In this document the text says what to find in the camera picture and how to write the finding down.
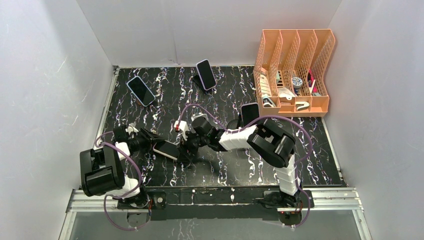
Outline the pink case phone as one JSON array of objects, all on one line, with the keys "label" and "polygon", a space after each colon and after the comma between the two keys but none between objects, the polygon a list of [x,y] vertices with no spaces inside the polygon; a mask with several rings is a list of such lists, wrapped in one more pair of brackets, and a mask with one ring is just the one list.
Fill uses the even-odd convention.
[{"label": "pink case phone", "polygon": [[169,159],[172,159],[174,161],[178,160],[178,157],[180,155],[180,151],[179,148],[176,144],[169,142],[169,141],[159,141],[157,142],[152,150],[157,153],[160,154],[162,156],[165,156]]}]

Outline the silver metal phone stand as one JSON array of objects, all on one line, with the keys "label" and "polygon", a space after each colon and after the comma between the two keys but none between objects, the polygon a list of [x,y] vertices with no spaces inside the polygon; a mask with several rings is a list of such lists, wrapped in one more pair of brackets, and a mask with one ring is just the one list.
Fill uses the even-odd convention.
[{"label": "silver metal phone stand", "polygon": [[206,119],[206,120],[208,121],[208,115],[207,115],[206,113],[198,112],[198,113],[193,114],[193,115],[190,117],[190,119],[191,119],[191,121],[192,121],[192,122],[193,122],[195,119],[198,119],[198,118],[204,118],[204,119]]}]

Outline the blue case phone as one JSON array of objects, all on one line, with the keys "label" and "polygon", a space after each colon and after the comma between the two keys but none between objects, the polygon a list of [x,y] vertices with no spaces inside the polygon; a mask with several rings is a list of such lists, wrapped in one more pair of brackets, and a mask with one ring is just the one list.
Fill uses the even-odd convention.
[{"label": "blue case phone", "polygon": [[155,95],[141,77],[133,77],[126,85],[142,106],[147,107],[156,100]]}]

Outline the purple back magsafe phone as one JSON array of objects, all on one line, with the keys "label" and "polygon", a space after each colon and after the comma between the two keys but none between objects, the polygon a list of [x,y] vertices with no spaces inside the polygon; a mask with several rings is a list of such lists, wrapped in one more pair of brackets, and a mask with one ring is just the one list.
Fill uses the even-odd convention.
[{"label": "purple back magsafe phone", "polygon": [[246,103],[241,106],[241,127],[245,127],[259,117],[260,111],[257,102]]}]

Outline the purple case phone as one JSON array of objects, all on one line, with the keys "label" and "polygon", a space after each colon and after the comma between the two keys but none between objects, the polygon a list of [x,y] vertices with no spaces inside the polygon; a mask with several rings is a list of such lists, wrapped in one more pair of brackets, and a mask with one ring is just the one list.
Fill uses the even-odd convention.
[{"label": "purple case phone", "polygon": [[196,64],[197,75],[199,75],[203,88],[210,90],[216,87],[217,82],[214,77],[210,62],[204,59]]}]

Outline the orange desk file organizer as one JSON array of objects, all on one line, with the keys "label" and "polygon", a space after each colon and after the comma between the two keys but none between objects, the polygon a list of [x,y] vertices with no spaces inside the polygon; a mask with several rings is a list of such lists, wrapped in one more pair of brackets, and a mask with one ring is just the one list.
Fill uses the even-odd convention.
[{"label": "orange desk file organizer", "polygon": [[[331,59],[336,38],[331,29],[264,29],[261,33],[259,49],[253,69],[256,99],[259,113],[283,117],[324,117],[329,110],[330,97],[325,86],[325,74]],[[263,107],[260,74],[267,70],[272,96],[276,107]],[[316,80],[316,92],[308,86],[309,70]],[[276,73],[281,82],[276,85]],[[292,77],[303,80],[300,89],[294,89]],[[292,100],[279,98],[279,87],[286,87],[296,97]],[[297,111],[295,102],[306,101],[308,109]]]}]

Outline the black round base phone stand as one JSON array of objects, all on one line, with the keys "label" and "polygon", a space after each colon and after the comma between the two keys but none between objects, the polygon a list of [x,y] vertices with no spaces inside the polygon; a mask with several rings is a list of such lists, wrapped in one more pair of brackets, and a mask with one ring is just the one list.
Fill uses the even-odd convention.
[{"label": "black round base phone stand", "polygon": [[239,119],[233,119],[227,124],[226,128],[228,130],[236,130],[240,127],[240,125],[241,121]]}]

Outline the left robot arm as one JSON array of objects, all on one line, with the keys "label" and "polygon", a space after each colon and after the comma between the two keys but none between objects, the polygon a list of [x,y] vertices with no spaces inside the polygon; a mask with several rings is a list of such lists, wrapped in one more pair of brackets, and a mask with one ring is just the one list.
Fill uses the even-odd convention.
[{"label": "left robot arm", "polygon": [[153,150],[164,138],[144,128],[121,125],[114,128],[112,143],[95,141],[95,147],[80,152],[81,188],[87,197],[110,196],[122,204],[145,208],[155,204],[161,196],[147,192],[139,179],[128,177],[122,161],[131,164],[131,156],[137,152]]}]

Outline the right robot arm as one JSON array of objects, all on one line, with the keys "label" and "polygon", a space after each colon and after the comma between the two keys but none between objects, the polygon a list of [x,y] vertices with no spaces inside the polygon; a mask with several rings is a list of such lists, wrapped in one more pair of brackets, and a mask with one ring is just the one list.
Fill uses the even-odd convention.
[{"label": "right robot arm", "polygon": [[266,163],[274,167],[278,190],[268,190],[257,202],[266,208],[295,208],[302,205],[301,180],[297,175],[295,158],[296,140],[280,128],[270,117],[259,117],[239,129],[215,128],[203,116],[192,122],[193,131],[186,121],[174,123],[176,132],[182,135],[177,148],[178,160],[191,161],[198,149],[209,147],[216,152],[253,149]]}]

